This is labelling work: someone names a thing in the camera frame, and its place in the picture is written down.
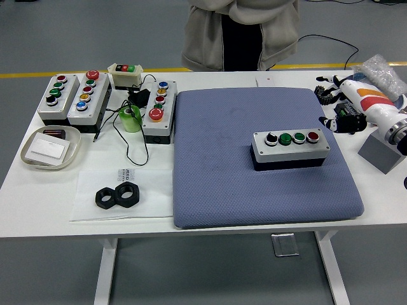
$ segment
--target table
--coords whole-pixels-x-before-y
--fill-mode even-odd
[[[350,71],[270,71],[270,72],[176,72],[154,73],[157,79],[177,81],[178,92],[206,88],[253,87],[256,78],[270,78],[275,86],[314,89],[321,85],[315,78],[337,74],[348,76]],[[153,78],[143,85],[150,88]],[[109,105],[118,107],[126,98],[125,92],[113,90]],[[327,117],[333,117],[333,106],[326,106]],[[405,226],[407,205],[403,180],[407,169],[404,161],[384,175],[365,159],[358,150],[375,129],[369,126],[355,135],[335,135],[361,194],[365,211],[356,219],[333,222],[274,224],[264,226],[216,227],[182,230],[174,226],[172,218],[123,219],[95,222],[69,222],[78,174],[82,170],[116,170],[132,168],[126,159],[125,146],[113,128],[106,126],[96,143],[93,134],[82,134],[82,144],[74,161],[57,172],[29,168],[20,160],[20,150],[30,134],[43,123],[35,113],[10,170],[0,190],[0,238],[98,238],[104,251],[95,295],[95,304],[107,304],[114,269],[118,238],[148,236],[181,236],[199,234],[251,234],[315,231],[322,259],[336,304],[349,304],[336,263],[330,238],[342,229],[377,226]],[[140,133],[127,134],[132,141],[136,158],[144,157]],[[171,169],[174,146],[149,145],[150,161],[145,169]]]

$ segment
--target control box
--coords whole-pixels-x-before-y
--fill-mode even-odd
[[[114,89],[139,91],[141,87],[141,65],[113,64],[107,68],[112,75]]]
[[[108,73],[88,71],[75,94],[68,112],[71,126],[81,133],[97,133],[111,94]]]
[[[319,128],[255,132],[250,148],[256,171],[321,166],[329,151]]]
[[[37,109],[45,125],[70,125],[67,115],[78,88],[79,80],[74,74],[51,78]]]
[[[170,144],[177,98],[175,81],[155,81],[142,121],[146,142]]]

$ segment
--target gray floor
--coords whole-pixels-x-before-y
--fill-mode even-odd
[[[113,62],[181,66],[186,0],[0,4],[0,76],[107,69]],[[357,46],[351,62],[377,53],[407,61],[407,4],[301,1],[300,15],[301,36]],[[281,64],[344,63],[352,53],[336,41],[308,38]],[[406,67],[395,70],[407,81]],[[0,78],[1,183],[48,81]],[[407,303],[404,234],[381,227],[333,238],[351,304]],[[274,257],[263,234],[124,240],[111,303],[332,304],[312,233],[297,237],[301,255],[290,259]],[[0,304],[93,304],[101,250],[96,240],[1,240]]]

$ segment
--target table leg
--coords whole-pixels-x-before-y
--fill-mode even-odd
[[[99,240],[103,245],[99,277],[97,279],[95,305],[108,305],[113,279],[114,260],[116,258],[117,238]]]
[[[322,261],[324,262],[325,272],[328,277],[329,286],[333,300],[336,305],[350,305],[349,298],[343,284],[342,276],[339,270],[338,262],[336,261],[335,253],[333,252],[331,238],[337,231],[316,231],[319,251]]]

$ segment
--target gray block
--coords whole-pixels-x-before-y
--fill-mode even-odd
[[[405,159],[396,145],[390,145],[384,141],[378,130],[370,134],[358,154],[384,174]]]

